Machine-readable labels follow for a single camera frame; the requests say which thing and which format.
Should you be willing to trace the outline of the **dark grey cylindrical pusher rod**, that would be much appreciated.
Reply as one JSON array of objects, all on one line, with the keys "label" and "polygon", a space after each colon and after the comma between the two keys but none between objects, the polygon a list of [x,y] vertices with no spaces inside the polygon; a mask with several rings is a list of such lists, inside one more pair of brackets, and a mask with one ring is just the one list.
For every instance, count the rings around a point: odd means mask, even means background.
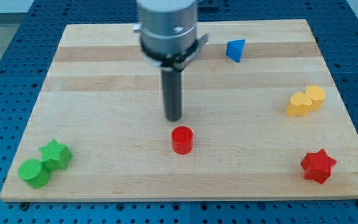
[{"label": "dark grey cylindrical pusher rod", "polygon": [[162,70],[161,79],[165,117],[178,121],[182,116],[181,72]]}]

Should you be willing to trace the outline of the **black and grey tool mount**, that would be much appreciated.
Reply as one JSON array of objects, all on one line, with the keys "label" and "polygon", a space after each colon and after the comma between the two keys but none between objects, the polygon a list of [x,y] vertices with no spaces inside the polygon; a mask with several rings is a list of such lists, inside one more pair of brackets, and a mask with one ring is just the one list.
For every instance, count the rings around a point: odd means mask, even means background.
[{"label": "black and grey tool mount", "polygon": [[147,30],[142,24],[134,24],[132,30],[139,33],[140,49],[150,64],[166,71],[182,71],[201,52],[208,42],[209,35],[200,38],[197,27],[185,30],[182,26],[174,28],[174,34],[161,35]]}]

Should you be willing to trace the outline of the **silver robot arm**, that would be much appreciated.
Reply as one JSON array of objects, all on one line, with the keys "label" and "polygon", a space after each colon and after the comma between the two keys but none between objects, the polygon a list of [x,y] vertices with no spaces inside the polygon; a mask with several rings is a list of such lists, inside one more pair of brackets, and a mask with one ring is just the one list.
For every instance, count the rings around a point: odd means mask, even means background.
[{"label": "silver robot arm", "polygon": [[208,42],[208,34],[197,36],[198,1],[137,0],[139,33],[143,55],[160,68],[165,117],[182,116],[182,71],[194,61]]}]

